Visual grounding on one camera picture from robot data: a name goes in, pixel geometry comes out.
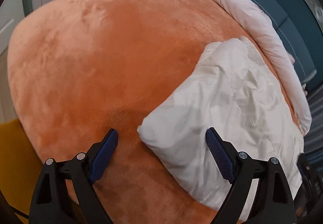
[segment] bed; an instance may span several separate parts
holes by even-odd
[[[114,223],[209,223],[216,214],[181,188],[137,132],[212,42],[251,41],[280,83],[297,134],[309,129],[299,80],[279,75],[285,65],[293,70],[287,53],[279,57],[284,66],[275,55],[270,61],[261,39],[256,42],[225,8],[215,0],[54,0],[16,27],[8,52],[10,90],[42,162],[69,160],[109,128],[118,131],[116,152],[94,185]]]

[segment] blue textured gripper pad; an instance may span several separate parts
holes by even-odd
[[[95,181],[101,179],[101,177],[103,176],[103,173],[110,162],[117,144],[118,133],[116,130],[113,130],[105,140],[104,144],[102,145],[101,149],[92,162],[91,174],[88,178],[91,184],[94,184]]]
[[[222,177],[232,184],[235,181],[235,175],[233,173],[233,163],[227,152],[211,129],[206,131],[205,139]]]

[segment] yellow cushion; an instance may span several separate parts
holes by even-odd
[[[9,205],[27,215],[41,168],[20,121],[0,124],[0,190]]]

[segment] pillow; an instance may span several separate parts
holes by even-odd
[[[231,185],[206,145],[210,127],[253,159],[277,157],[296,196],[302,183],[296,163],[304,150],[303,136],[279,82],[245,37],[207,45],[193,73],[138,128],[141,140],[181,187],[219,210]],[[241,220],[248,218],[257,183],[252,181]]]
[[[290,59],[290,62],[292,63],[292,65],[294,65],[295,63],[294,57],[289,52],[287,52],[287,54],[288,54],[288,58]]]
[[[54,0],[12,34],[13,102],[43,162],[71,159],[109,128],[118,131],[94,184],[115,223],[210,223],[215,211],[177,184],[137,127],[192,73],[207,44],[242,35],[253,41],[212,0]]]

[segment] white wall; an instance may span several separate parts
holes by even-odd
[[[24,17],[22,0],[4,0],[0,7],[0,54],[8,46],[14,28]]]
[[[2,112],[1,102],[0,102],[0,124],[4,123],[4,116]]]

